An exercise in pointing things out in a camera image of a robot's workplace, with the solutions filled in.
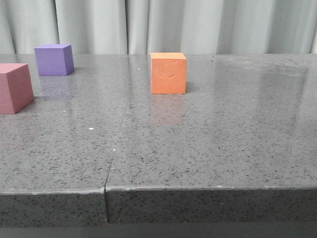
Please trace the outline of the orange foam cube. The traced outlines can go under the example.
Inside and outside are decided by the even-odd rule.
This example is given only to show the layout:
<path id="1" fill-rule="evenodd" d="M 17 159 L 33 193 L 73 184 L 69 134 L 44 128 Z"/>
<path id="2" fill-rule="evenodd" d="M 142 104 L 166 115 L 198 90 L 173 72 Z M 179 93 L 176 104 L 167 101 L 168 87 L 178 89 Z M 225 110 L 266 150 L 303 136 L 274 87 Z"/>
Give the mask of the orange foam cube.
<path id="1" fill-rule="evenodd" d="M 151 93 L 185 94 L 187 58 L 183 53 L 151 53 Z"/>

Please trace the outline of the grey curtain backdrop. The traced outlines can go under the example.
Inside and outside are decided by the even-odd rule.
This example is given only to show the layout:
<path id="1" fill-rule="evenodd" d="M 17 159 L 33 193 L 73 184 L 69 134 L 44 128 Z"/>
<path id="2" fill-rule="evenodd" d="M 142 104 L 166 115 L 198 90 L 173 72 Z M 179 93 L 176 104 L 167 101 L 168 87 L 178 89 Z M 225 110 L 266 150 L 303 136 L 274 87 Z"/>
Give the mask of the grey curtain backdrop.
<path id="1" fill-rule="evenodd" d="M 0 51 L 316 53 L 314 0 L 3 0 Z"/>

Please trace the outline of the purple foam cube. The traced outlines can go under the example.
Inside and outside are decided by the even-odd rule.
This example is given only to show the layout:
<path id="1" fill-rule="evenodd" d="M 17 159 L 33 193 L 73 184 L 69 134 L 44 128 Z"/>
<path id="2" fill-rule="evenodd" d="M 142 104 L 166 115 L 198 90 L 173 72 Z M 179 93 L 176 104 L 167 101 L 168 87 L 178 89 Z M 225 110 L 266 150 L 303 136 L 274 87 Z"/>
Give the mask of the purple foam cube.
<path id="1" fill-rule="evenodd" d="M 74 71 L 71 44 L 44 44 L 34 51 L 39 76 L 67 76 Z"/>

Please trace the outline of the pink foam cube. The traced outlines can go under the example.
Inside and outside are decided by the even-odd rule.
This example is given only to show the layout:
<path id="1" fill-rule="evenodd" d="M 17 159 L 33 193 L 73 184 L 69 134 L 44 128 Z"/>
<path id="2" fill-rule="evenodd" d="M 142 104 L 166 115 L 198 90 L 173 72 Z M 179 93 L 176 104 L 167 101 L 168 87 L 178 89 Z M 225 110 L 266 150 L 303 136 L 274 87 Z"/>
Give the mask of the pink foam cube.
<path id="1" fill-rule="evenodd" d="M 34 100 L 29 66 L 26 63 L 0 65 L 0 113 L 11 115 Z"/>

